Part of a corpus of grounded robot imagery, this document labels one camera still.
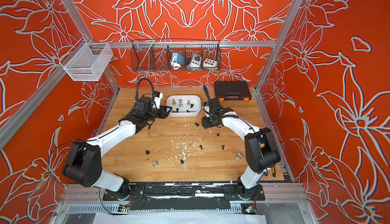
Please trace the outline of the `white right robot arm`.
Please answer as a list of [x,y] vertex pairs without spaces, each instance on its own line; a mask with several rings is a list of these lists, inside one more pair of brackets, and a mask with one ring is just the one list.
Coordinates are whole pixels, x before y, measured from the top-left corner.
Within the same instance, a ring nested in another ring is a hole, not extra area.
[[202,106],[206,114],[202,118],[202,126],[205,129],[227,127],[244,141],[247,167],[237,180],[237,192],[243,200],[255,197],[261,178],[267,176],[281,160],[272,131],[250,124],[231,108],[224,108],[219,99],[212,99],[206,86],[203,90],[207,101]]

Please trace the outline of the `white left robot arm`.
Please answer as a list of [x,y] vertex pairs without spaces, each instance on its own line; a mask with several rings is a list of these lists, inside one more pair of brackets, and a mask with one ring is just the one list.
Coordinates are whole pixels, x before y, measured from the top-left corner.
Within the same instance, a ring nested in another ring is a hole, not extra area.
[[131,193],[126,177],[105,171],[102,157],[127,138],[144,128],[150,129],[157,119],[165,119],[172,108],[161,105],[163,94],[146,78],[138,80],[135,102],[113,128],[87,140],[71,141],[62,174],[83,187],[104,188],[124,199]]

